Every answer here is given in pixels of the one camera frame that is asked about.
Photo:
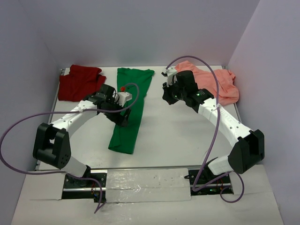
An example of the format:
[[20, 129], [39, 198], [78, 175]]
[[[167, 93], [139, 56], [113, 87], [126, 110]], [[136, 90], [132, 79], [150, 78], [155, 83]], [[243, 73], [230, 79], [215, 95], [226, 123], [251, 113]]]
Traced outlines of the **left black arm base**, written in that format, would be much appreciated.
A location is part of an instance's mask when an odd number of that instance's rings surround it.
[[[107, 170], [92, 169], [90, 177], [96, 179], [102, 187], [101, 203], [106, 202], [105, 190], [106, 190], [106, 178]], [[100, 200], [100, 187], [92, 180], [79, 180], [65, 175], [62, 199], [92, 199], [95, 203]]]

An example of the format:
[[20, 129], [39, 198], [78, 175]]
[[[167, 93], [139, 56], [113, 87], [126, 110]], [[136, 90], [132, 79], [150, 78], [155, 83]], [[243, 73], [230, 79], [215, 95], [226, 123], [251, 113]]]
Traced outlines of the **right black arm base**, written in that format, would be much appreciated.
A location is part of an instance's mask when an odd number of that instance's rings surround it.
[[[202, 188], [199, 191], [193, 191], [193, 184], [196, 180], [196, 176], [199, 170], [200, 168], [188, 168], [188, 174], [184, 176], [184, 178], [187, 179], [190, 183], [190, 193], [192, 196], [218, 195], [221, 191], [223, 191], [223, 194], [233, 193], [229, 175], [226, 175], [212, 182], [211, 184], [208, 184], [206, 187]], [[217, 176], [209, 172], [208, 169], [204, 169], [195, 187], [199, 188], [216, 177]]]

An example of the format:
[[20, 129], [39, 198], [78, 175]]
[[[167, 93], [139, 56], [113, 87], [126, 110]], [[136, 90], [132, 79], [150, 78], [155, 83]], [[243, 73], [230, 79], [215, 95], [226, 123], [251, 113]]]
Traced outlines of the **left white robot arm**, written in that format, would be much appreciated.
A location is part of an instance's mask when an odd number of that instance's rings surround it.
[[75, 182], [81, 187], [88, 186], [92, 180], [90, 167], [71, 155], [70, 137], [100, 113], [118, 126], [127, 126], [131, 112], [127, 102], [130, 100], [132, 94], [129, 92], [116, 92], [112, 86], [103, 84], [99, 91], [84, 97], [73, 110], [60, 119], [38, 126], [33, 157], [75, 176]]

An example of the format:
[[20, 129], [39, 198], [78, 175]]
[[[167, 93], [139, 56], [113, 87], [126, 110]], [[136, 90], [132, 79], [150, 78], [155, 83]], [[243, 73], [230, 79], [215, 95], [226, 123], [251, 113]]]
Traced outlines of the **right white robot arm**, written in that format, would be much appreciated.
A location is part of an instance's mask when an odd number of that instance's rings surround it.
[[204, 179], [216, 182], [220, 174], [234, 171], [243, 174], [264, 159], [264, 134], [251, 130], [235, 119], [224, 107], [216, 102], [207, 89], [199, 89], [192, 71], [177, 72], [168, 69], [162, 72], [167, 78], [163, 83], [163, 100], [173, 105], [179, 100], [204, 116], [216, 126], [232, 146], [229, 155], [218, 157], [208, 163]]

